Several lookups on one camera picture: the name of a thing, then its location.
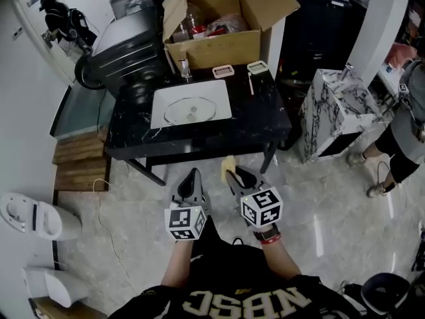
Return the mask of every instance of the black marble table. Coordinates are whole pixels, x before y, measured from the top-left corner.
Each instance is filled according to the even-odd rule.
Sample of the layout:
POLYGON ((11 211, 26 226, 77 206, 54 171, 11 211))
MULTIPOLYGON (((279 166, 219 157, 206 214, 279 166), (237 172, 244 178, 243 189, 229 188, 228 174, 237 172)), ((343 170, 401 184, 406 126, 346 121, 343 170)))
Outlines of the black marble table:
MULTIPOLYGON (((151 129, 153 91, 182 84, 172 78, 133 90, 122 91, 110 122, 106 152, 124 160, 159 185, 165 182, 151 172, 153 165, 204 160, 227 155, 264 153, 261 173, 266 172, 278 143, 292 126, 269 72, 252 76, 251 95, 245 65, 236 66, 235 75, 225 77, 232 118, 182 126, 151 129), (146 165, 136 159, 146 158, 146 165)), ((193 71, 192 82, 214 79, 211 69, 193 71)))

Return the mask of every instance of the sponge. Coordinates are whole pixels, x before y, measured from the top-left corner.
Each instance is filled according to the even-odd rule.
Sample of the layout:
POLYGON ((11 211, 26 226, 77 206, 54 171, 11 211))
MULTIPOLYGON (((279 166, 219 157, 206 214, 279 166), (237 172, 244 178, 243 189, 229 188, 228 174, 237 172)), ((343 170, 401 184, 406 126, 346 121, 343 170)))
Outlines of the sponge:
POLYGON ((227 183, 226 180, 226 171, 230 171, 232 173, 236 173, 236 160, 233 156, 227 156, 221 162, 221 181, 223 183, 227 183))

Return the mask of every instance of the cardboard box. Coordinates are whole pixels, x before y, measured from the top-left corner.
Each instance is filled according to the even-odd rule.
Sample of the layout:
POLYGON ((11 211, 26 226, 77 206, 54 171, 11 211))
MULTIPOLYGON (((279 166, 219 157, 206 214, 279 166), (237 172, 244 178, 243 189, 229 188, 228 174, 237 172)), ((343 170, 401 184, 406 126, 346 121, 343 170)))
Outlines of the cardboard box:
POLYGON ((251 31, 171 43, 171 35, 186 17, 187 0, 164 0, 163 42, 174 63, 187 58, 191 69, 249 64, 260 60, 261 33, 299 9, 296 0, 189 0, 211 23, 231 13, 242 15, 251 31))

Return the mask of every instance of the wooden step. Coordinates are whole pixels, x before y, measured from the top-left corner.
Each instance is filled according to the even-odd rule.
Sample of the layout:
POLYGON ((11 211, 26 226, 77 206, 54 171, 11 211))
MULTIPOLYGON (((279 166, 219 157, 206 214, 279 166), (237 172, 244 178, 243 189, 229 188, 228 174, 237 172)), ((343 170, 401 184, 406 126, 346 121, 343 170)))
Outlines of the wooden step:
POLYGON ((73 136, 58 141, 53 156, 53 164, 102 158, 105 145, 98 139, 97 132, 73 136))
MULTIPOLYGON (((59 164, 54 188, 59 191, 93 191, 97 179, 109 181, 110 159, 97 158, 59 164)), ((97 181, 95 191, 107 191, 109 185, 97 181)))

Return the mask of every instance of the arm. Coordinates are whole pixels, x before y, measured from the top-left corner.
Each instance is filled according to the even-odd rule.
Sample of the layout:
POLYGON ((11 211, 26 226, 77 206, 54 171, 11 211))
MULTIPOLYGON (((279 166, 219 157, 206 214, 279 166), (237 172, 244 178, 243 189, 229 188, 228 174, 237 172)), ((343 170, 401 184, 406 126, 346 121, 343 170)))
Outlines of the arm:
POLYGON ((162 286, 181 288, 185 285, 191 267, 193 241, 177 241, 167 270, 161 281, 162 286))
MULTIPOLYGON (((271 226, 266 226, 261 231, 269 231, 271 226)), ((286 251, 281 240, 268 245, 262 245, 268 267, 280 277, 289 280, 300 275, 301 271, 291 256, 286 251)))

